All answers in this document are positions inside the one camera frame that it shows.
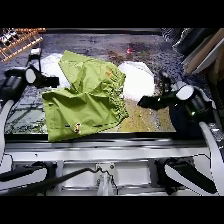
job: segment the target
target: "green shorts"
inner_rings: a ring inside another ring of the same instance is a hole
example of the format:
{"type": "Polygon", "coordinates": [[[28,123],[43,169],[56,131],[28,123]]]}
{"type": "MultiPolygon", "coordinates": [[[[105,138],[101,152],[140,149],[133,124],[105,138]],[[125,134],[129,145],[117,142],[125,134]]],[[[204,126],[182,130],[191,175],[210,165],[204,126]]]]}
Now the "green shorts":
{"type": "Polygon", "coordinates": [[[69,51],[59,65],[71,88],[42,94],[49,141],[97,133],[128,117],[122,97],[125,74],[116,65],[69,51]]]}

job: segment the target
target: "green clothing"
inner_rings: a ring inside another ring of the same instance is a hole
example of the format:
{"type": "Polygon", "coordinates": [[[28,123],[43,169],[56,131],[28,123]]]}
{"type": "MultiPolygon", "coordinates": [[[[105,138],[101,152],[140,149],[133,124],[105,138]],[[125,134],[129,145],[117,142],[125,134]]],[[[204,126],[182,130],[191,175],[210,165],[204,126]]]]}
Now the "green clothing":
{"type": "Polygon", "coordinates": [[[71,88],[42,94],[49,141],[100,132],[128,117],[121,98],[125,74],[117,66],[69,51],[59,65],[71,88]],[[78,123],[77,133],[74,127],[78,123]]]}

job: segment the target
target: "pile of clothes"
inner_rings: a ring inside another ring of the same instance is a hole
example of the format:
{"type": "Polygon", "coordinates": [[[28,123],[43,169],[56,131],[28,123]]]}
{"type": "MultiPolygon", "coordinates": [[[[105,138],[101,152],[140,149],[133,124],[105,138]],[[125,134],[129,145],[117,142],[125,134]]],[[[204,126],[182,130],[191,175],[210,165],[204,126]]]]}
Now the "pile of clothes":
{"type": "Polygon", "coordinates": [[[125,74],[116,65],[69,51],[59,65],[70,88],[42,94],[49,141],[97,133],[128,117],[122,94],[125,74]]]}
{"type": "Polygon", "coordinates": [[[224,43],[224,28],[161,28],[173,50],[184,55],[185,74],[197,74],[211,65],[224,43]]]}

